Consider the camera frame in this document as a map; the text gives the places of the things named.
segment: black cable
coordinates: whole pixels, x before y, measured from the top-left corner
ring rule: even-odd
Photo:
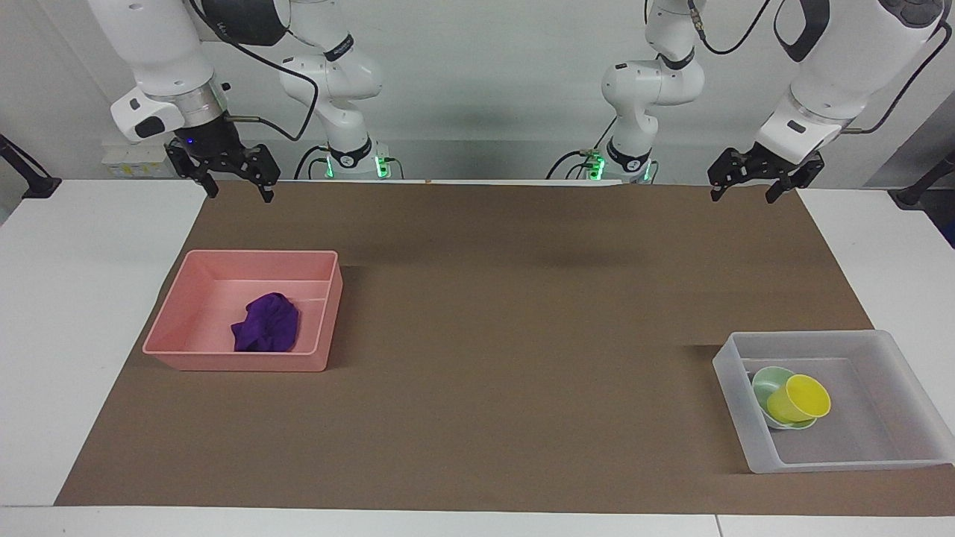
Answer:
[[[604,141],[604,138],[606,138],[606,135],[610,133],[610,129],[612,129],[612,128],[613,128],[613,125],[617,123],[617,117],[618,117],[618,116],[614,116],[613,119],[610,121],[610,124],[606,126],[606,129],[604,130],[604,133],[600,135],[600,139],[597,140],[597,143],[594,144],[594,149],[597,149],[597,148],[600,147],[601,142]],[[584,164],[587,164],[588,162],[590,162],[590,157],[587,157],[586,159],[584,159]],[[575,179],[575,180],[580,179],[580,178],[581,178],[581,174],[582,174],[583,172],[584,172],[584,170],[581,168],[581,169],[577,172],[577,177],[575,177],[574,179]]]
[[[298,181],[300,175],[302,175],[302,168],[305,167],[305,162],[308,160],[308,157],[316,151],[328,151],[329,149],[324,145],[314,145],[305,152],[305,155],[302,155],[302,158],[299,159],[298,166],[295,167],[295,175],[292,176],[292,179]]]
[[[323,158],[323,157],[319,157],[318,159],[315,159],[315,160],[313,160],[313,161],[311,161],[311,162],[308,163],[308,180],[309,180],[309,181],[311,181],[311,167],[312,167],[316,162],[324,162],[325,164],[328,164],[328,163],[329,163],[329,160],[328,160],[328,159],[325,159],[325,158]]]
[[[753,22],[750,23],[750,27],[746,29],[746,33],[743,33],[743,36],[740,37],[739,42],[737,42],[732,47],[729,47],[725,51],[717,51],[713,46],[710,45],[710,41],[707,40],[706,31],[703,30],[703,18],[700,15],[700,11],[696,8],[696,4],[693,0],[688,0],[688,5],[690,6],[690,16],[695,19],[693,22],[696,24],[696,32],[700,35],[700,41],[703,42],[703,46],[707,48],[713,54],[717,55],[726,55],[736,52],[737,49],[743,46],[743,43],[750,38],[750,34],[753,33],[753,29],[756,27],[756,24],[759,23],[759,19],[762,18],[763,13],[766,12],[766,9],[770,7],[770,4],[773,0],[766,0],[763,2],[763,6],[759,8],[759,12],[756,13],[756,17],[753,19]]]
[[[939,28],[945,30],[945,37],[942,39],[942,42],[939,43],[939,46],[936,47],[934,51],[932,51],[932,54],[929,54],[928,57],[923,60],[922,65],[919,66],[919,69],[916,69],[915,73],[908,78],[908,81],[906,81],[905,85],[902,86],[902,89],[899,90],[899,94],[896,95],[895,99],[892,100],[892,104],[889,105],[888,109],[885,111],[885,114],[882,115],[882,118],[879,120],[879,122],[877,122],[875,126],[868,129],[846,129],[842,131],[842,134],[872,134],[878,131],[879,128],[885,124],[885,122],[889,119],[889,116],[892,115],[892,112],[895,111],[896,106],[899,105],[902,97],[905,96],[905,92],[908,91],[908,88],[911,87],[912,83],[915,82],[915,79],[918,78],[922,71],[928,67],[928,64],[935,59],[935,56],[939,55],[939,53],[945,48],[945,45],[947,45],[948,41],[951,39],[952,27],[948,25],[947,21],[942,21],[942,23],[939,25]]]
[[[583,172],[585,168],[587,168],[587,163],[586,163],[586,161],[581,162],[580,164],[577,164],[577,165],[575,165],[575,166],[572,166],[572,167],[567,171],[567,175],[563,176],[563,178],[564,178],[564,179],[570,179],[570,174],[574,173],[574,170],[579,170],[579,171],[577,172],[577,179],[579,179],[579,178],[581,177],[581,172]]]
[[[550,171],[547,172],[547,177],[545,179],[546,180],[550,179],[554,175],[554,172],[557,171],[557,168],[560,167],[561,164],[564,163],[564,161],[566,161],[567,159],[571,159],[573,157],[586,157],[586,155],[581,151],[571,151],[570,153],[567,153],[563,157],[560,157],[559,159],[557,159],[556,162],[554,162],[554,165],[553,167],[550,168]]]
[[[15,144],[15,143],[13,143],[13,140],[10,140],[9,138],[4,138],[4,140],[7,142],[7,145],[9,145],[10,147],[13,148],[13,151],[16,151],[17,153],[19,153],[21,157],[23,157],[24,159],[27,160],[27,162],[29,162],[30,164],[33,164],[33,166],[35,166],[36,169],[38,169],[38,170],[40,170],[41,172],[43,172],[43,175],[45,175],[45,176],[47,176],[48,178],[51,178],[51,179],[53,178],[53,176],[50,175],[50,172],[48,172],[47,169],[44,168],[42,164],[40,164],[39,162],[37,162],[36,159],[34,159],[33,156],[32,156],[30,153],[27,153],[27,152],[24,151],[23,149],[20,149],[20,146],[17,145],[17,144]]]
[[[305,82],[308,82],[309,84],[311,84],[312,91],[313,91],[313,93],[312,93],[312,98],[311,98],[311,104],[308,106],[308,114],[306,114],[305,120],[302,122],[302,127],[299,129],[299,132],[298,132],[297,135],[292,136],[291,134],[289,134],[288,132],[286,132],[285,129],[283,129],[282,127],[276,125],[275,123],[273,123],[273,122],[271,122],[271,121],[269,121],[269,120],[267,120],[267,119],[256,118],[256,119],[254,119],[254,120],[252,121],[252,122],[255,122],[255,123],[261,123],[261,124],[263,124],[263,125],[266,125],[266,126],[269,126],[269,127],[273,128],[273,129],[275,129],[276,131],[278,131],[279,134],[281,134],[282,136],[288,138],[288,139],[291,140],[291,141],[301,140],[301,139],[302,139],[302,135],[304,135],[305,130],[308,128],[308,123],[311,121],[311,115],[312,115],[312,113],[315,112],[315,106],[318,105],[318,84],[316,84],[315,81],[312,80],[311,78],[309,78],[309,77],[307,77],[307,76],[305,76],[305,75],[302,75],[301,73],[295,73],[294,71],[292,71],[292,70],[290,70],[290,69],[286,69],[285,67],[282,67],[281,65],[279,65],[279,64],[277,64],[277,63],[275,63],[275,62],[273,62],[273,61],[271,61],[271,60],[265,59],[265,58],[259,56],[258,54],[253,53],[252,51],[250,51],[250,50],[247,49],[246,47],[243,47],[243,46],[240,45],[239,43],[233,41],[231,37],[229,37],[228,35],[225,35],[221,30],[219,30],[219,28],[218,28],[216,25],[212,24],[212,23],[209,21],[208,17],[205,16],[205,13],[202,12],[202,10],[199,9],[199,6],[198,6],[198,5],[196,5],[196,0],[189,0],[189,5],[192,6],[192,9],[193,9],[193,11],[196,12],[196,15],[202,20],[203,23],[205,23],[205,26],[208,26],[208,27],[209,27],[209,30],[211,30],[211,31],[212,31],[217,37],[219,37],[224,43],[227,43],[227,44],[231,45],[233,48],[235,48],[236,50],[238,50],[238,51],[241,52],[242,54],[245,54],[245,55],[247,55],[247,56],[249,56],[249,57],[251,57],[252,59],[255,59],[255,60],[257,60],[257,61],[260,61],[260,62],[264,63],[265,65],[271,67],[272,69],[275,69],[276,71],[281,71],[282,73],[285,73],[285,74],[287,74],[287,75],[292,75],[292,76],[295,76],[296,78],[301,78],[301,79],[303,79]]]
[[[405,167],[401,164],[401,161],[400,161],[400,160],[398,160],[398,159],[396,159],[396,158],[394,158],[394,157],[388,157],[388,158],[385,159],[385,162],[397,162],[397,163],[398,163],[398,170],[401,171],[401,181],[404,181],[404,180],[405,180]]]

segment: yellow cup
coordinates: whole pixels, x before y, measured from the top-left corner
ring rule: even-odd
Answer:
[[[766,411],[779,421],[822,418],[831,409],[829,392],[818,380],[806,375],[790,376],[766,401]]]

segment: brown table mat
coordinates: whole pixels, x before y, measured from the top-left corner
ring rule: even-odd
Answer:
[[[180,373],[141,336],[57,505],[955,515],[951,466],[749,473],[729,333],[871,328],[795,195],[223,183],[196,248],[338,250],[329,369]]]

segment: black metal stand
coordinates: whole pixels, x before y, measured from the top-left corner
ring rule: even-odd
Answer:
[[[23,179],[27,180],[27,185],[30,187],[23,194],[23,199],[45,200],[52,196],[56,188],[63,183],[63,180],[57,177],[43,177],[36,173],[36,170],[23,160],[23,157],[14,147],[6,137],[0,135],[0,157],[9,162],[10,166],[23,176]]]
[[[941,162],[935,164],[935,167],[923,175],[915,184],[902,190],[890,190],[889,196],[895,200],[896,205],[900,208],[917,208],[919,200],[922,199],[922,195],[937,183],[939,179],[952,172],[955,172],[955,151],[952,151],[946,155]]]

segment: crumpled purple fabric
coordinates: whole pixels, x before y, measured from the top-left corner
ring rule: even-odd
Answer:
[[[287,353],[298,335],[298,310],[272,292],[245,306],[245,322],[232,325],[236,353]]]

